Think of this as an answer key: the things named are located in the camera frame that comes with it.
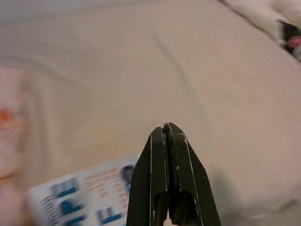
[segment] bed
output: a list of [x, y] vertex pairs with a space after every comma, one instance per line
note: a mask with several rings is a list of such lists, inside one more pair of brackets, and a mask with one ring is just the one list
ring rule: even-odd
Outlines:
[[22, 189], [142, 151], [165, 122], [204, 164], [221, 217], [301, 181], [301, 66], [214, 0], [107, 5], [0, 27], [24, 71]]

